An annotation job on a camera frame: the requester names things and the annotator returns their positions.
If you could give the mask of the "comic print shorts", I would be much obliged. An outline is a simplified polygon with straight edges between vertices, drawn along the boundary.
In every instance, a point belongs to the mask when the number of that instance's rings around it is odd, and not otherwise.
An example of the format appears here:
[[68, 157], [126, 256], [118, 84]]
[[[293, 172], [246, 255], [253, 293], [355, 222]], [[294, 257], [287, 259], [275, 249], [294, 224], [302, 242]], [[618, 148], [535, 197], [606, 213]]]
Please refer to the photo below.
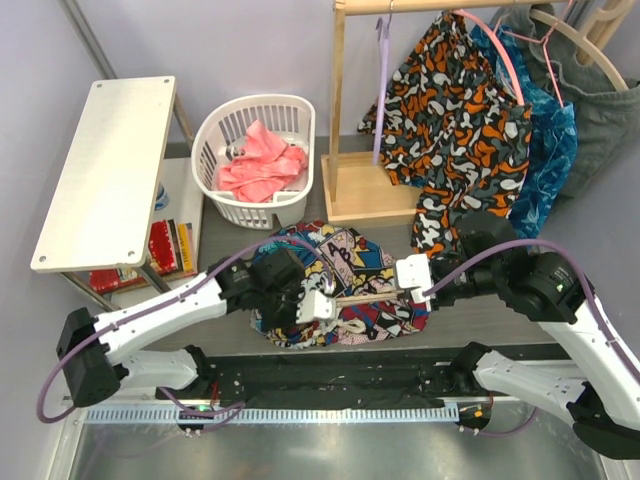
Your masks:
[[[394, 258], [381, 246], [353, 228], [335, 227], [320, 220], [298, 223], [275, 232], [292, 242], [260, 247], [256, 260], [279, 246], [292, 249], [305, 268], [305, 291], [320, 290], [331, 297], [385, 293], [396, 287]], [[300, 350], [332, 344], [363, 345], [418, 333], [427, 325], [429, 308], [406, 300], [361, 304], [339, 311], [332, 322], [271, 327], [259, 310], [250, 314], [250, 325], [273, 344]]]

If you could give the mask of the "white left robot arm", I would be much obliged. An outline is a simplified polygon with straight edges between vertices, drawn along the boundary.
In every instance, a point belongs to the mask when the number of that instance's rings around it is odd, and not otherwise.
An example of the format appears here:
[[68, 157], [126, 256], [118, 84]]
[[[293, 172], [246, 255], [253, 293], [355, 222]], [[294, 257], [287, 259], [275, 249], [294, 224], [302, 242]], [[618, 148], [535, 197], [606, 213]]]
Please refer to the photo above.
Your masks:
[[122, 388], [147, 385], [205, 397], [213, 375], [199, 349], [162, 356], [146, 346], [239, 310], [293, 322], [303, 278], [294, 251], [278, 248], [254, 260], [228, 257], [177, 289], [121, 310], [96, 316], [85, 308], [71, 312], [56, 353], [74, 406], [97, 405]]

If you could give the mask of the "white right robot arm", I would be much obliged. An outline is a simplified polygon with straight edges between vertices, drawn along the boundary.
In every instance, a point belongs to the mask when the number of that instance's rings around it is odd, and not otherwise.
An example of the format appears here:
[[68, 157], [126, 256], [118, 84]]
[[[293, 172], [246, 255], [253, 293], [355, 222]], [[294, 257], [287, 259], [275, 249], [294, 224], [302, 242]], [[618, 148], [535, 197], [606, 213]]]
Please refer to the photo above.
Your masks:
[[613, 460], [639, 457], [639, 360], [606, 318], [595, 289], [569, 252], [543, 239], [520, 239], [488, 211], [455, 223], [458, 258], [436, 261], [426, 290], [438, 306], [495, 294], [549, 334], [580, 369], [565, 379], [471, 342], [451, 362], [465, 395], [504, 393], [568, 424], [588, 447]]

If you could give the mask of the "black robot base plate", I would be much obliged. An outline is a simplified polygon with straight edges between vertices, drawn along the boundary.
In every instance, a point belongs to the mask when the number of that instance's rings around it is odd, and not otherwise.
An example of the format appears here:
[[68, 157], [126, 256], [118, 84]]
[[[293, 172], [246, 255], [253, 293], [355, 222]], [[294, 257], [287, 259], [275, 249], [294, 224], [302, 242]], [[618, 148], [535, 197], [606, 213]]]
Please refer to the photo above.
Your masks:
[[343, 410], [440, 407], [446, 398], [486, 397], [454, 368], [458, 349], [401, 349], [218, 356], [179, 400], [242, 402], [255, 409]]

